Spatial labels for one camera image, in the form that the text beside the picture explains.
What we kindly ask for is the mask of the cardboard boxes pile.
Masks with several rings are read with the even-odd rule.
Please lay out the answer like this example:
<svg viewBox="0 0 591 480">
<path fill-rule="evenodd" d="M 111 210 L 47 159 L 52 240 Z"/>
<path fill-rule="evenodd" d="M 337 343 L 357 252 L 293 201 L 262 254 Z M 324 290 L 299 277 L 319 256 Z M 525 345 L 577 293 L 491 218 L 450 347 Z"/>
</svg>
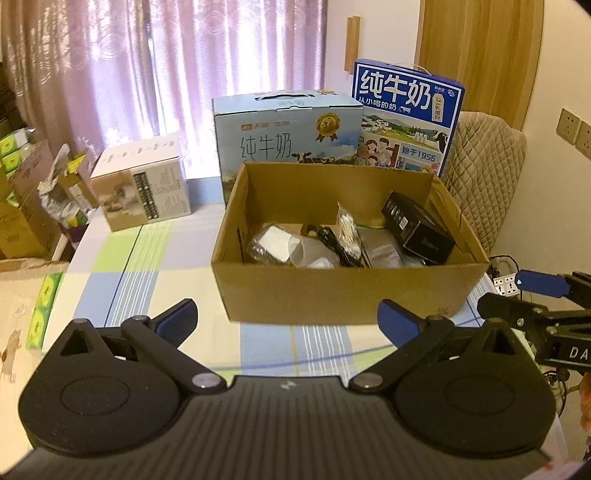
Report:
<svg viewBox="0 0 591 480">
<path fill-rule="evenodd" d="M 33 128 L 1 137 L 1 257 L 44 258 L 61 237 L 77 246 L 98 207 L 90 187 L 96 155 L 74 153 L 67 144 L 57 154 Z"/>
</svg>

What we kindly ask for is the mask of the dark blue milk carton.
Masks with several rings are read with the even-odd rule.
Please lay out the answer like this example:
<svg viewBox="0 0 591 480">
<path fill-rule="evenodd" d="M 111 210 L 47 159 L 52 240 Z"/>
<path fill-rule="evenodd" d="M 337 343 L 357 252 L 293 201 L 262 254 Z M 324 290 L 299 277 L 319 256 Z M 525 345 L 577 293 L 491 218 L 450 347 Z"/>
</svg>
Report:
<svg viewBox="0 0 591 480">
<path fill-rule="evenodd" d="M 361 165 L 442 174 L 465 96 L 459 81 L 359 59 L 352 96 L 363 105 Z"/>
</svg>

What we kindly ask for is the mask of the light blue milk carton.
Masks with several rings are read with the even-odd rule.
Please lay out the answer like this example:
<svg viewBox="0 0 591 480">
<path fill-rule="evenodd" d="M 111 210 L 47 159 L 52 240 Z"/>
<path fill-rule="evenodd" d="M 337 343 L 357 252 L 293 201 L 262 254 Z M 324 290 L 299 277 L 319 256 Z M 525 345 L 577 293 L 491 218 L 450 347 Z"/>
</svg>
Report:
<svg viewBox="0 0 591 480">
<path fill-rule="evenodd" d="M 245 162 L 353 164 L 363 105 L 332 90 L 217 97 L 212 113 L 223 196 Z"/>
</svg>

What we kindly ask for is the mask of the clear plastic bag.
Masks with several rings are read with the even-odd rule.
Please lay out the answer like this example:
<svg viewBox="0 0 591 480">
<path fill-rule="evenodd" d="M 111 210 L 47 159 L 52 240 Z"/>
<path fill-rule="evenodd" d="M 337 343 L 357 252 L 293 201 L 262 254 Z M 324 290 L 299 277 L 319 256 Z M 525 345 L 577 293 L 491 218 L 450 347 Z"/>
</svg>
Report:
<svg viewBox="0 0 591 480">
<path fill-rule="evenodd" d="M 425 267 L 423 259 L 407 254 L 387 229 L 360 228 L 363 245 L 373 268 L 420 268 Z"/>
</svg>

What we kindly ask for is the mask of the black shaver box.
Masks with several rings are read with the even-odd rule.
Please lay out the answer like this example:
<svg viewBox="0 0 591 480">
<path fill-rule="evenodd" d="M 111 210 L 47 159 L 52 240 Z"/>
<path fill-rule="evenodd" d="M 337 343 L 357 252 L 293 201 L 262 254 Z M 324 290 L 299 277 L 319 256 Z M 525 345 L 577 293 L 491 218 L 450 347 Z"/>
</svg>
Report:
<svg viewBox="0 0 591 480">
<path fill-rule="evenodd" d="M 392 192 L 382 208 L 386 228 L 407 252 L 428 264 L 447 262 L 456 242 L 421 205 Z"/>
</svg>

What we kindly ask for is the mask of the wall socket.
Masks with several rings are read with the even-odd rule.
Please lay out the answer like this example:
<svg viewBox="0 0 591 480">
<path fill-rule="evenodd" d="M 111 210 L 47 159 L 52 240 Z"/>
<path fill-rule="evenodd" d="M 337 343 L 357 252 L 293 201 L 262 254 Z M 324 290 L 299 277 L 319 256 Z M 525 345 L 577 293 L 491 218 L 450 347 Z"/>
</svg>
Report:
<svg viewBox="0 0 591 480">
<path fill-rule="evenodd" d="M 590 131 L 590 125 L 577 115 L 565 108 L 561 110 L 556 134 L 588 159 L 591 159 Z"/>
</svg>

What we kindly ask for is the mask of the brown cardboard box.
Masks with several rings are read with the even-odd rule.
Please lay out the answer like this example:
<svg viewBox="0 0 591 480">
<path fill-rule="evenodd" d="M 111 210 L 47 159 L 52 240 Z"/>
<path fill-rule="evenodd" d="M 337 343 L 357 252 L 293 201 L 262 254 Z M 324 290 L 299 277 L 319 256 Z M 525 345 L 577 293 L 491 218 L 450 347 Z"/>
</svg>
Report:
<svg viewBox="0 0 591 480">
<path fill-rule="evenodd" d="M 231 321 L 301 325 L 448 316 L 488 265 L 437 176 L 313 163 L 244 163 L 211 258 Z"/>
</svg>

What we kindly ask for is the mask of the white power strip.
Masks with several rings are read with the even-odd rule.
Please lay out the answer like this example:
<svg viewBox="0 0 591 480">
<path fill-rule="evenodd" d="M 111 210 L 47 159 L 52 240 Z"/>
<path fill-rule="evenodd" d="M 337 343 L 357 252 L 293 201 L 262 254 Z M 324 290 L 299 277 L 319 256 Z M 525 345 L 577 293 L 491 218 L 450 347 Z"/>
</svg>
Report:
<svg viewBox="0 0 591 480">
<path fill-rule="evenodd" d="M 498 295 L 505 297 L 521 295 L 521 290 L 517 286 L 516 275 L 514 273 L 494 278 L 493 285 Z"/>
</svg>

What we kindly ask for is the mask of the quilted beige chair cover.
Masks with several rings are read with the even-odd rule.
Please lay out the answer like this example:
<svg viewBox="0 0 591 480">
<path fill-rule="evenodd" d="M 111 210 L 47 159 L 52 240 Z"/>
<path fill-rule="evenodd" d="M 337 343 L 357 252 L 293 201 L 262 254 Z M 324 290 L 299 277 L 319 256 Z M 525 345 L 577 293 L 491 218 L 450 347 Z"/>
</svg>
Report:
<svg viewBox="0 0 591 480">
<path fill-rule="evenodd" d="M 502 118 L 475 111 L 460 114 L 443 182 L 486 252 L 505 221 L 526 154 L 525 134 Z"/>
</svg>

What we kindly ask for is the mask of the green tissue pack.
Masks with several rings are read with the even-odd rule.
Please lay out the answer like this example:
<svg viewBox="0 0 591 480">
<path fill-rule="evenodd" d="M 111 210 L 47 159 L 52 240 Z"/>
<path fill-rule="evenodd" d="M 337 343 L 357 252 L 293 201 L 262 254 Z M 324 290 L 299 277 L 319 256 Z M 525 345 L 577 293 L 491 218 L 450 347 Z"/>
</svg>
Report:
<svg viewBox="0 0 591 480">
<path fill-rule="evenodd" d="M 62 276 L 62 273 L 51 273 L 43 278 L 26 336 L 26 349 L 40 349 L 42 347 Z"/>
</svg>

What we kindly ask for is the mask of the white beige product box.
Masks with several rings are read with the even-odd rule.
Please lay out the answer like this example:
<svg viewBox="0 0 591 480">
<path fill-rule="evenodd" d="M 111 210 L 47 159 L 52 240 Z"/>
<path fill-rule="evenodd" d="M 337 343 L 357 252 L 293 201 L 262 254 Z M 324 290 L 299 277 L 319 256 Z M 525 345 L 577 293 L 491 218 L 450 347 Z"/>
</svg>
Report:
<svg viewBox="0 0 591 480">
<path fill-rule="evenodd" d="M 90 187 L 113 232 L 190 215 L 182 153 L 177 134 L 103 151 Z"/>
</svg>

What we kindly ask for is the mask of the wooden door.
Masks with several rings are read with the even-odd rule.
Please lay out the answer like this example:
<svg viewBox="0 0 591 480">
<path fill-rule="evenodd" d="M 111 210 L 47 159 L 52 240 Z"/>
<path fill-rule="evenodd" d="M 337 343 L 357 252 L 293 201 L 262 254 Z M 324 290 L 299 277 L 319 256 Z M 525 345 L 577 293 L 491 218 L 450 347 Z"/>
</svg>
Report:
<svg viewBox="0 0 591 480">
<path fill-rule="evenodd" d="M 415 63 L 466 89 L 462 109 L 521 130 L 541 51 L 542 1 L 452 0 L 420 5 Z"/>
</svg>

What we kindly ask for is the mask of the clear cotton swab bag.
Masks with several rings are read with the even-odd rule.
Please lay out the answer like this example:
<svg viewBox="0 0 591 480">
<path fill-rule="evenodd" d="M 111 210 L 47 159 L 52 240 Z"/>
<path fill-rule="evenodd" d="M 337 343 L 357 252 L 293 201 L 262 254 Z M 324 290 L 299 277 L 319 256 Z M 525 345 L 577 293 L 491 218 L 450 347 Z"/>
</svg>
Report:
<svg viewBox="0 0 591 480">
<path fill-rule="evenodd" d="M 363 241 L 359 234 L 353 215 L 349 213 L 341 204 L 338 204 L 337 220 L 335 220 L 335 229 L 339 243 L 345 250 L 352 254 L 356 259 L 362 258 Z"/>
</svg>

